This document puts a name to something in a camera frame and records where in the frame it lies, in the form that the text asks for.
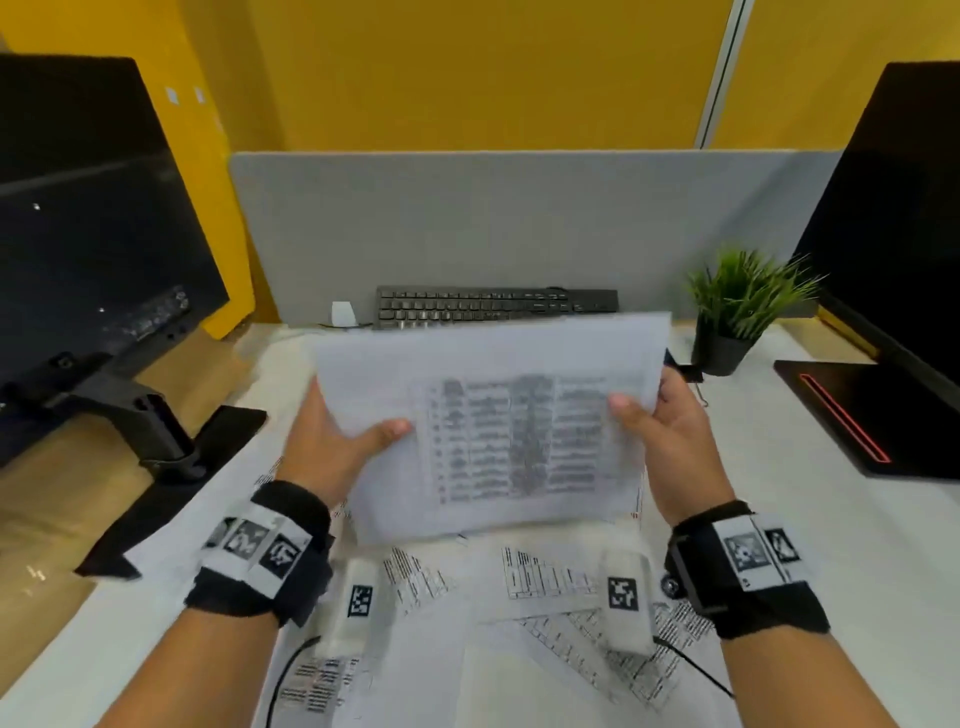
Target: red light strip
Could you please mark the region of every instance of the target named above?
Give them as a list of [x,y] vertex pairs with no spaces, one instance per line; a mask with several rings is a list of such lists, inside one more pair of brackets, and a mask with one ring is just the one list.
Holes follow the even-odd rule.
[[846,430],[850,433],[853,439],[856,440],[860,447],[864,448],[867,451],[867,454],[870,455],[877,463],[889,465],[893,462],[893,460],[890,459],[890,455],[884,452],[877,443],[870,439],[870,435],[863,431],[863,427],[856,423],[856,420],[850,416],[847,410],[837,403],[837,400],[833,398],[830,392],[828,392],[819,381],[808,374],[801,374],[800,381],[810,388],[813,394],[815,394],[824,404],[827,410],[829,410],[829,413],[840,421],[840,424],[846,428]]

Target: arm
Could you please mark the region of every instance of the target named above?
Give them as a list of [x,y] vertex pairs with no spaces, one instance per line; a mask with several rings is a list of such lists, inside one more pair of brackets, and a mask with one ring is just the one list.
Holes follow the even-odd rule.
[[[735,499],[707,413],[675,370],[664,368],[653,413],[623,395],[610,405],[646,445],[650,490],[671,528]],[[746,728],[896,728],[830,636],[780,626],[722,647]]]
[[[411,429],[406,420],[388,420],[346,437],[330,417],[314,378],[276,477],[306,488],[332,509],[347,497],[366,462]],[[237,618],[185,609],[98,725],[246,728],[277,627],[272,614]]]

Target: gray partition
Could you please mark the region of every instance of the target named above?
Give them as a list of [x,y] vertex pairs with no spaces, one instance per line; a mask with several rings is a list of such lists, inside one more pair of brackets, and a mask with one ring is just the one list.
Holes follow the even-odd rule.
[[787,258],[839,152],[244,153],[233,183],[280,317],[329,323],[378,284],[616,288],[694,313],[725,245]]

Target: black pot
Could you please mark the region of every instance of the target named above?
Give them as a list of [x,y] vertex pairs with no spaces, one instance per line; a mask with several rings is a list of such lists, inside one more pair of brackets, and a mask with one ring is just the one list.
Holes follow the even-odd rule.
[[756,339],[735,339],[721,336],[713,324],[703,317],[697,319],[697,338],[693,341],[690,360],[704,374],[729,376],[743,361]]

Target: hand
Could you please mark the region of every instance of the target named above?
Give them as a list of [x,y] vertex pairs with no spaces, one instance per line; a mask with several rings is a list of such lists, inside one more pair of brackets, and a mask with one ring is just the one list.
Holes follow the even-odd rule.
[[736,499],[704,408],[675,369],[663,367],[653,414],[626,395],[610,395],[610,409],[646,445],[654,502],[670,527]]
[[347,497],[368,460],[411,431],[409,420],[385,420],[347,437],[327,410],[317,378],[311,377],[276,479],[306,488],[332,509]]

